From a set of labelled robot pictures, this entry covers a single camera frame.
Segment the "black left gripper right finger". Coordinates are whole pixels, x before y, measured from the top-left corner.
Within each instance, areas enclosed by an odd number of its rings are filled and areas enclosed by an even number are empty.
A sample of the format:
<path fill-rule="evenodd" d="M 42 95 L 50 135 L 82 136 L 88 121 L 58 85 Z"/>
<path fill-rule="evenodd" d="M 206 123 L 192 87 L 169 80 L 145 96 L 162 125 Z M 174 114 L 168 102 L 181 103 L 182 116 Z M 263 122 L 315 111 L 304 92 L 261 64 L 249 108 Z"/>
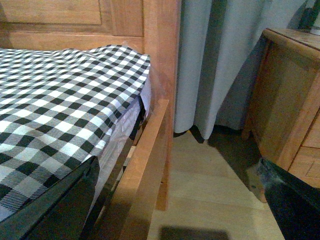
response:
<path fill-rule="evenodd" d="M 286 240 L 320 238 L 320 190 L 266 158 L 257 172 L 267 204 Z"/>

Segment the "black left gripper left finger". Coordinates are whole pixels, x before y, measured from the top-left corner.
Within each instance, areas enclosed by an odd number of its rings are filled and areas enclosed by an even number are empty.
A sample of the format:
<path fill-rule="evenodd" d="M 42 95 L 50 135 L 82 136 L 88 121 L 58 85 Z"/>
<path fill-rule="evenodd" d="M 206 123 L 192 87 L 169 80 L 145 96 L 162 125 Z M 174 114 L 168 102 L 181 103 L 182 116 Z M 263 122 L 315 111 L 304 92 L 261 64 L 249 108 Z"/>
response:
<path fill-rule="evenodd" d="M 61 182 L 0 223 L 2 240 L 85 240 L 98 215 L 99 160 L 90 157 Z"/>

